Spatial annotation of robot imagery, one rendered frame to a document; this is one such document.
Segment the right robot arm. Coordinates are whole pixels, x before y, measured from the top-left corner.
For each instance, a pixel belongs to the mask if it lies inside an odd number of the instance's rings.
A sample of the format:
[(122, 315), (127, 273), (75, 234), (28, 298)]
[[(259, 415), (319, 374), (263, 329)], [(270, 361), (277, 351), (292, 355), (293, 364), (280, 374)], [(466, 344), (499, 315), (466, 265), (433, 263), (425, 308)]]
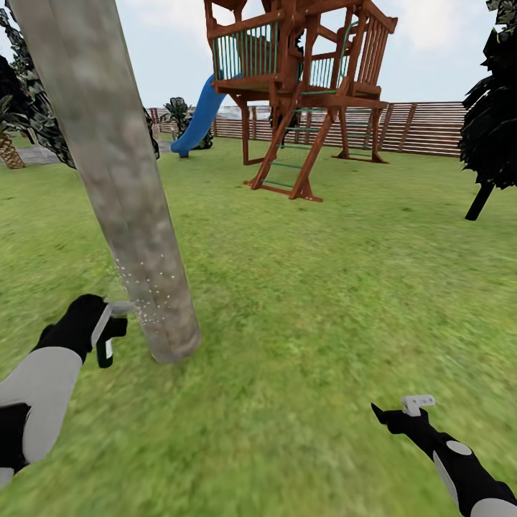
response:
[(463, 517), (517, 517), (517, 498), (505, 482), (483, 469), (476, 455), (454, 437), (429, 423), (425, 406), (434, 406), (431, 394), (404, 396), (403, 410), (371, 408), (391, 434), (405, 433), (433, 460), (437, 474)]

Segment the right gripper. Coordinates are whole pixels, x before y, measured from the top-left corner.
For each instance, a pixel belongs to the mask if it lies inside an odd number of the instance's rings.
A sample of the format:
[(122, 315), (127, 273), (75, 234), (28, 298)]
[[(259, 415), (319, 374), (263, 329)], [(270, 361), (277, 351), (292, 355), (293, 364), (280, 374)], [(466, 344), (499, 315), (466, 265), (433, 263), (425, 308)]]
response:
[[(381, 424), (387, 424), (388, 431), (391, 434), (403, 434), (405, 433), (418, 447), (415, 439), (418, 438), (419, 430), (424, 426), (433, 428), (429, 423), (429, 417), (427, 411), (424, 408), (420, 408), (421, 416), (411, 416), (410, 414), (403, 413), (403, 410), (388, 410), (383, 411), (375, 404), (371, 404), (371, 408), (377, 416), (377, 419)], [(423, 426), (422, 426), (423, 425)]]

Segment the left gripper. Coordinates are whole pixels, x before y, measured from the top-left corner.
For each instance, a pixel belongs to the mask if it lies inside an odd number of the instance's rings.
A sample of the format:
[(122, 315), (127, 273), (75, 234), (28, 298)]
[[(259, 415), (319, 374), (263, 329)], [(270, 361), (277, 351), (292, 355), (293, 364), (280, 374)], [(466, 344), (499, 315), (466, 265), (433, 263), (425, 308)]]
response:
[(110, 318), (108, 327), (101, 331), (98, 339), (107, 337), (125, 337), (127, 331), (127, 318)]

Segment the pesticide atomizer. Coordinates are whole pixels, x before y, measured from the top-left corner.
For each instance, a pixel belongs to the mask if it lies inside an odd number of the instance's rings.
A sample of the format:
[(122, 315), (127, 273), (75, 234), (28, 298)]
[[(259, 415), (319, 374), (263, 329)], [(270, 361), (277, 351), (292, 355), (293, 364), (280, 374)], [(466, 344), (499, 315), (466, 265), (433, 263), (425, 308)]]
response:
[(97, 360), (100, 368), (107, 368), (113, 361), (112, 337), (98, 339), (96, 341)]

